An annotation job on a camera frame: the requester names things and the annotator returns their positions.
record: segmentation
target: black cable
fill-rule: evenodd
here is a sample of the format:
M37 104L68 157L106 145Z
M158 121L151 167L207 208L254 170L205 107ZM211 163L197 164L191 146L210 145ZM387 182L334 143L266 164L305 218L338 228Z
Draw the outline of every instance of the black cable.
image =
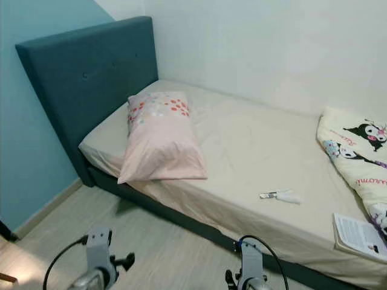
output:
M246 235L246 236L243 236L242 238L240 238L239 241L241 241L241 243L242 243L242 240L245 239L246 237L251 237L251 238L253 238L253 239L259 240L259 242L260 242L261 244L263 244L263 245L271 252L271 254L273 255L273 257L276 259L277 264L278 264L278 266L279 266L279 270L281 271L282 277L284 278L285 289L286 289L286 290L289 290L288 279L286 278L284 269L282 269L281 261L280 261L279 258L277 257L276 253L274 253L274 251L272 250L272 248L270 248L269 245L267 245L263 240L261 240L260 238L258 238L258 237L256 237L256 236L252 236L251 234L248 234L248 235Z
M87 235L86 236L83 236L81 237L79 240L76 240L75 242L69 244L66 248L64 248L58 255L56 255L56 257L54 258L54 260L51 262L51 264L49 265L48 269L47 269L47 272L46 274L44 275L44 281L43 281L43 290L47 290L47 280L48 280L48 275L50 275L50 271L52 269L52 267L54 266L54 264L56 263L56 261L58 261L58 259L61 257L61 255L63 255L68 249L70 249L71 247L75 246L75 245L78 245L78 244L82 244L82 245L86 245L87 243Z

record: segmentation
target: beige bed sheet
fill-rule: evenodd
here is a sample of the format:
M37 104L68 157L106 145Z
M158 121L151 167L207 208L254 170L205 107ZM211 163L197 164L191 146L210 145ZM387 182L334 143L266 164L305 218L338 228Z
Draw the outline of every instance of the beige bed sheet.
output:
M278 256L368 289L386 289L387 264L334 249L333 213L365 220L362 203L316 141L317 117L159 80L145 91L184 91L208 180L132 182L162 204L238 239L254 234ZM80 144L96 167L118 177L126 146L126 105ZM293 189L301 205L259 199Z

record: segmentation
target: pink pillow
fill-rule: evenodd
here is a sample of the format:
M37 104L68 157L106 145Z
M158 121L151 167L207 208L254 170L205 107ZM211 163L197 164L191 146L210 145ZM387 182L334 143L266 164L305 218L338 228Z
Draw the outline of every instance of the pink pillow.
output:
M118 183L207 178L183 92L140 93L128 98L129 130Z

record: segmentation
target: single bed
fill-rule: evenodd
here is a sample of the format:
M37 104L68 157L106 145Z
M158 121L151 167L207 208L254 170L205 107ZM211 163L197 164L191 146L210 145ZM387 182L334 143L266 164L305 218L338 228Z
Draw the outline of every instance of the single bed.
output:
M358 219L365 219L365 214L319 147L317 118L158 80L148 17L32 40L16 48L86 185L134 201L230 250L233 240L255 234L283 260L364 288L384 289L385 264L333 248L332 213ZM208 180L117 185L128 134L125 100L142 89L184 91L189 96ZM303 203L258 198L262 191L284 188L292 188ZM272 262L265 257L267 266ZM314 289L353 288L295 264L285 263L285 270Z

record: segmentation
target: upholstered headboard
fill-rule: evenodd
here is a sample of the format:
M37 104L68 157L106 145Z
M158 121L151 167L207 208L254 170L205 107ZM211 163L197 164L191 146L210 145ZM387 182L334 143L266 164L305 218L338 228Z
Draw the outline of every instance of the upholstered headboard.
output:
M128 95L158 79L152 19L70 31L16 49L78 175L94 185L78 145Z

